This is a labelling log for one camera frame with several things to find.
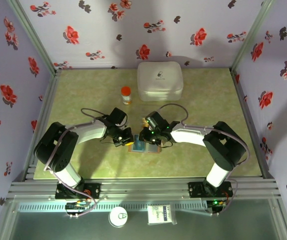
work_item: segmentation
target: green tabletop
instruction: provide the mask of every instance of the green tabletop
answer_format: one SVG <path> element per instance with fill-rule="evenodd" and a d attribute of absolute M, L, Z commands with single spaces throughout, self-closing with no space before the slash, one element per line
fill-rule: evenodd
<path fill-rule="evenodd" d="M 183 69 L 182 97 L 176 103 L 185 106 L 188 125 L 212 126 L 226 122 L 249 146 L 251 158 L 236 168 L 233 176 L 260 176 L 260 168 L 228 68 Z M 132 104 L 124 105 L 121 87 L 131 88 Z M 128 114 L 133 134 L 141 131 L 142 117 L 168 102 L 140 100 L 136 69 L 63 70 L 55 93 L 48 126 L 53 122 L 63 125 L 80 124 L 92 119 L 81 114 L 81 108 L 92 108 L 109 114 L 115 107 Z M 185 112 L 177 106 L 167 106 L 161 115 L 180 121 Z M 78 144 L 71 164 L 85 179 L 89 178 L 156 178 L 204 177 L 214 160 L 200 145 L 176 143 L 160 153 L 131 153 L 128 147 L 115 147 L 92 139 Z M 34 179 L 53 179 L 43 172 L 39 161 Z"/>

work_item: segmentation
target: orange bottle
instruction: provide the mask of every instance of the orange bottle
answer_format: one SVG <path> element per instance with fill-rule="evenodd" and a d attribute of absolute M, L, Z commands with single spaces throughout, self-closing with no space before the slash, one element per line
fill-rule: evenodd
<path fill-rule="evenodd" d="M 129 105 L 132 103 L 132 93 L 131 89 L 128 86 L 124 86 L 121 88 L 121 96 L 123 104 Z"/>

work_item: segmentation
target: white box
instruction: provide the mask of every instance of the white box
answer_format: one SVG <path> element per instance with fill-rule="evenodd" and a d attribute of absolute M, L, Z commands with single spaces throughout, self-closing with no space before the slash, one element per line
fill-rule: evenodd
<path fill-rule="evenodd" d="M 184 88 L 182 69 L 175 61 L 141 62 L 137 82 L 143 101 L 177 101 Z"/>

